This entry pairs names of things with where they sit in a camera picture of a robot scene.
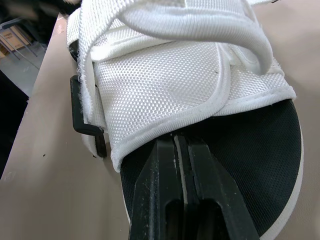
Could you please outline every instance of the tan table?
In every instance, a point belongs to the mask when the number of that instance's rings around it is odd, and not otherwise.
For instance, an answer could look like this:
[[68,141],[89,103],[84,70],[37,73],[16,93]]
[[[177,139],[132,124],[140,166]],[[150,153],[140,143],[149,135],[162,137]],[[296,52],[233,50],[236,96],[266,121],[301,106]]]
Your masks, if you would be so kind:
[[[277,240],[320,239],[320,2],[281,0],[256,7],[286,79],[304,137],[296,208]],[[2,240],[126,240],[120,175],[97,160],[72,127],[76,63],[59,18],[0,181]]]

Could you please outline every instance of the white strap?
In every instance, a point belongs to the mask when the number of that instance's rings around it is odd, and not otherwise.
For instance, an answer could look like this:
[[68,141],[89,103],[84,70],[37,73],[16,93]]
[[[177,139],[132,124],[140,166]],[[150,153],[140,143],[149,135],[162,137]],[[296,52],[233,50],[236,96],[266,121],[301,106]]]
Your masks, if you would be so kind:
[[83,115],[93,118],[95,81],[90,51],[118,18],[127,26],[160,39],[225,42],[251,50],[257,63],[249,69],[265,74],[272,64],[269,41],[244,0],[208,0],[186,7],[181,0],[83,0],[79,28],[79,74]]

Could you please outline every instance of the white fabric trim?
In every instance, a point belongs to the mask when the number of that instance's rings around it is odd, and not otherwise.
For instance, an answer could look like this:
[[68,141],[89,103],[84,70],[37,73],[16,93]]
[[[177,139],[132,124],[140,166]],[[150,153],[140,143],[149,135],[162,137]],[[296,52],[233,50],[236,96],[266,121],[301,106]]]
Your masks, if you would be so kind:
[[295,99],[296,93],[291,86],[273,88],[247,97],[228,100],[214,116],[227,116],[263,108],[285,99]]
[[255,6],[255,5],[272,3],[272,2],[275,2],[276,0],[247,0],[247,1],[251,6]]

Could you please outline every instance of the black plastic buckle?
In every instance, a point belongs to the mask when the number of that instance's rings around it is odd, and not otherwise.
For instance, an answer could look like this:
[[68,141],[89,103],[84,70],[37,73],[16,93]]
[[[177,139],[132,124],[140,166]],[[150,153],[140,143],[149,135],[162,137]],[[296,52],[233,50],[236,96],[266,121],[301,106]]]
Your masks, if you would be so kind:
[[72,106],[72,124],[76,132],[80,134],[94,136],[97,155],[101,158],[107,156],[107,148],[104,138],[104,130],[98,126],[84,123],[81,102],[79,96],[81,83],[79,76],[75,75],[70,78],[71,106]]

